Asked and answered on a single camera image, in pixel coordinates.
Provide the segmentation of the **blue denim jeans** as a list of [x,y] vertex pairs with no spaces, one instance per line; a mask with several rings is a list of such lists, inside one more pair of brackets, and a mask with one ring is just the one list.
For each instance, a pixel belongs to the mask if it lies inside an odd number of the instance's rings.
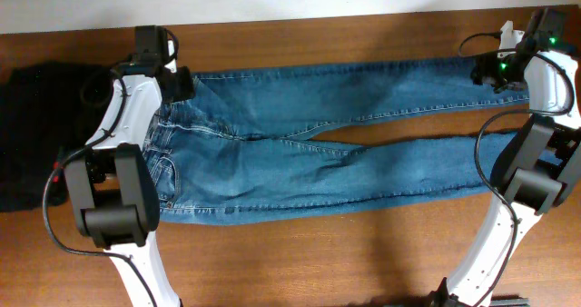
[[512,133],[363,146],[323,132],[524,104],[475,85],[462,58],[196,73],[143,148],[172,223],[238,225],[429,203],[483,193]]

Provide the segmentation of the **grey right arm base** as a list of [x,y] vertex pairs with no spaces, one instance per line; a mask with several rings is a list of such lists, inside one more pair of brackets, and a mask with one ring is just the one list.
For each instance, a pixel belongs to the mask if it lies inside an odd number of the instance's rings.
[[[526,298],[511,298],[493,300],[489,307],[530,307],[530,301]],[[422,302],[407,302],[399,304],[386,304],[385,307],[469,307],[469,305],[453,299],[431,299]]]

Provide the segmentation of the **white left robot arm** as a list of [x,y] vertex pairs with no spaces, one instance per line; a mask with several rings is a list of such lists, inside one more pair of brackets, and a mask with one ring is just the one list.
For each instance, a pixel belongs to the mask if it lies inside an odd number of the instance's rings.
[[160,202],[143,157],[150,123],[165,104],[194,95],[176,64],[179,42],[167,28],[138,26],[135,51],[110,67],[111,99],[95,133],[61,166],[78,232],[92,256],[113,262],[134,306],[179,306],[158,250]]

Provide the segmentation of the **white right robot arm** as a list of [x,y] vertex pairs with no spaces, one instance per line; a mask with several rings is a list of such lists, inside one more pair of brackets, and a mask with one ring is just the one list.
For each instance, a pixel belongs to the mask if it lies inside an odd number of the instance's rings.
[[485,221],[459,267],[426,300],[428,307],[527,306],[525,298],[493,296],[524,236],[580,181],[577,48],[562,38],[566,14],[536,10],[523,31],[507,21],[493,34],[499,48],[476,54],[474,84],[496,93],[526,89],[527,122],[495,161],[477,172],[492,193]]

